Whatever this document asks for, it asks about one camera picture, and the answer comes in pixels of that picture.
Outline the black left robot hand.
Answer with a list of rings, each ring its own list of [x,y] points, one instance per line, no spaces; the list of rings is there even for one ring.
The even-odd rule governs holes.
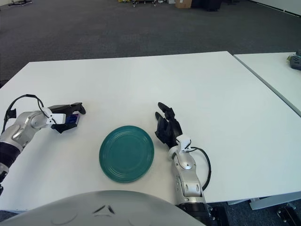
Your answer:
[[[65,114],[64,124],[53,124],[52,129],[62,134],[64,131],[70,130],[77,127],[79,122],[80,114],[85,115],[86,110],[81,102],[73,103],[70,105],[54,105],[49,107],[52,113],[63,113]]]

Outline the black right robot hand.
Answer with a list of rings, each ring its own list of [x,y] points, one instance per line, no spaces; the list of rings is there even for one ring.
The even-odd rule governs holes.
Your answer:
[[[163,144],[166,144],[171,149],[177,146],[176,138],[182,135],[183,132],[179,122],[175,119],[173,109],[162,102],[158,102],[158,107],[164,113],[164,117],[160,113],[155,112],[157,119],[155,135]]]

